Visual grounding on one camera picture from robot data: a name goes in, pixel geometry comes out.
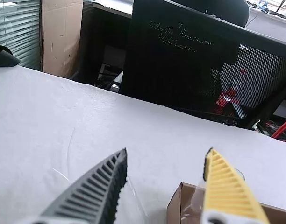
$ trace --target mesh chair back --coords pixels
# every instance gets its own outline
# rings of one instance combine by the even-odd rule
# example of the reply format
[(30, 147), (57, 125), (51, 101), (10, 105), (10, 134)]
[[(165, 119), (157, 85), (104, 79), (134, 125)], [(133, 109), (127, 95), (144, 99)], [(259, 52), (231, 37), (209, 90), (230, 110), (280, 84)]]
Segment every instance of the mesh chair back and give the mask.
[(135, 0), (121, 94), (246, 126), (285, 86), (286, 43), (169, 0)]

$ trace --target cardboard box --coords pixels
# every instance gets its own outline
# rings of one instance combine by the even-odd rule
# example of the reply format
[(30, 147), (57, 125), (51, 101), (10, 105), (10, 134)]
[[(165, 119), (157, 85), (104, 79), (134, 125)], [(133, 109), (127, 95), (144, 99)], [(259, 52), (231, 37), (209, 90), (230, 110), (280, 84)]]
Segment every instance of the cardboard box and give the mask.
[(83, 0), (42, 0), (43, 71), (70, 77), (79, 49)]
[[(180, 224), (180, 211), (191, 199), (196, 186), (181, 183), (167, 207), (167, 224)], [(261, 204), (271, 224), (286, 224), (286, 210)]]

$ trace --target white table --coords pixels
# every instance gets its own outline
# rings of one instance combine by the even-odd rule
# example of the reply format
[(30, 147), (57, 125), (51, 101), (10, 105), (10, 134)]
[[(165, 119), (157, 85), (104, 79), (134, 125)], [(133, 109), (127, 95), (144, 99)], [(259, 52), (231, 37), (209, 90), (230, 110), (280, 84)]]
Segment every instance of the white table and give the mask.
[(121, 15), (127, 18), (132, 17), (133, 0), (91, 0), (94, 8)]
[(23, 67), (0, 68), (0, 223), (38, 215), (126, 147), (149, 221), (163, 224), (179, 183), (201, 179), (211, 146), (243, 172), (260, 202), (286, 209), (284, 142)]

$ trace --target black mesh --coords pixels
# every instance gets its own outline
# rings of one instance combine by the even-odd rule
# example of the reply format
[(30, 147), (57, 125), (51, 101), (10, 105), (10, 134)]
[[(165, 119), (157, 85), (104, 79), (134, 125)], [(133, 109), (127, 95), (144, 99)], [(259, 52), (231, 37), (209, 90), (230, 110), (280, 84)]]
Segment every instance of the black mesh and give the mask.
[(122, 94), (244, 126), (285, 85), (286, 44), (163, 0), (135, 0)]

